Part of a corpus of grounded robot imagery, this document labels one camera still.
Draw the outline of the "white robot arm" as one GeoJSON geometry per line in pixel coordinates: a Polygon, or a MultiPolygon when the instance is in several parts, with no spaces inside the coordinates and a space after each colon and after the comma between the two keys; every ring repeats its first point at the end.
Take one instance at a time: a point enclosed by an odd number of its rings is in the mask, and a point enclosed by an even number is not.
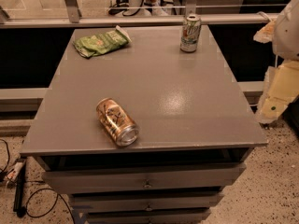
{"type": "Polygon", "coordinates": [[[255,114],[260,123],[269,124],[299,96],[299,0],[291,0],[275,20],[254,35],[253,40],[271,42],[273,53],[283,59],[277,68],[267,69],[255,114]]]}

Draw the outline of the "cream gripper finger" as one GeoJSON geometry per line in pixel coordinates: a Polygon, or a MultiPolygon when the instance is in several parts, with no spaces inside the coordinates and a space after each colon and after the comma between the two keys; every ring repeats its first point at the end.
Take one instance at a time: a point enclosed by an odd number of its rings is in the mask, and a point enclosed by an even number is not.
{"type": "Polygon", "coordinates": [[[299,62],[284,61],[278,68],[270,66],[264,76],[255,118],[261,124],[272,123],[298,96],[299,62]]]}
{"type": "Polygon", "coordinates": [[[275,24],[275,21],[268,22],[253,36],[253,40],[264,44],[271,42],[273,39],[275,24]]]}

